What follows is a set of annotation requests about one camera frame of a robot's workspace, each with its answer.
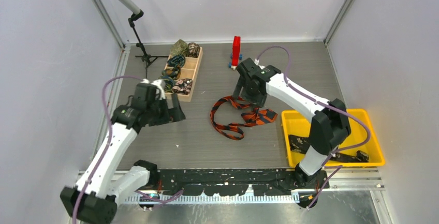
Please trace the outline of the orange navy striped tie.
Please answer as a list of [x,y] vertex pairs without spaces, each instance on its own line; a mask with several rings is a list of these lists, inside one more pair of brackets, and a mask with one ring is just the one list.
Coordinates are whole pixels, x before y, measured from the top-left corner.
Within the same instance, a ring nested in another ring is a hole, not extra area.
[[[229,106],[232,115],[217,116],[217,112],[225,105]],[[231,140],[242,140],[244,128],[253,128],[276,121],[278,114],[269,108],[260,108],[245,101],[242,97],[225,96],[220,98],[211,108],[210,122],[215,131]]]

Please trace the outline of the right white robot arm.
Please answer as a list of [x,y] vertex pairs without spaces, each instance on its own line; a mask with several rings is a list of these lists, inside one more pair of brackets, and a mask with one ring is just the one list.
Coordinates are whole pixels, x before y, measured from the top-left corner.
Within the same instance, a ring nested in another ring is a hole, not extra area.
[[237,66],[240,77],[233,97],[263,107],[267,96],[273,96],[299,112],[309,123],[310,147],[296,165],[296,184],[309,188],[326,164],[328,156],[351,134],[346,106],[339,99],[330,101],[311,94],[287,78],[276,67],[257,65],[247,58]]

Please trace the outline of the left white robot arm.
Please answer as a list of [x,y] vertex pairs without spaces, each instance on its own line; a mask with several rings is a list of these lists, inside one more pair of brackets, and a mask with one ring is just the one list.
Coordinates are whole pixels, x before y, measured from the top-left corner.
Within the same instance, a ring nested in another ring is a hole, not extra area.
[[115,182],[112,177],[122,157],[145,126],[158,126],[185,119],[176,94],[168,106],[165,83],[142,80],[129,102],[118,106],[108,120],[108,132],[92,162],[72,187],[64,187],[61,201],[72,223],[111,223],[118,206],[141,187],[154,189],[159,183],[157,165],[138,160]]

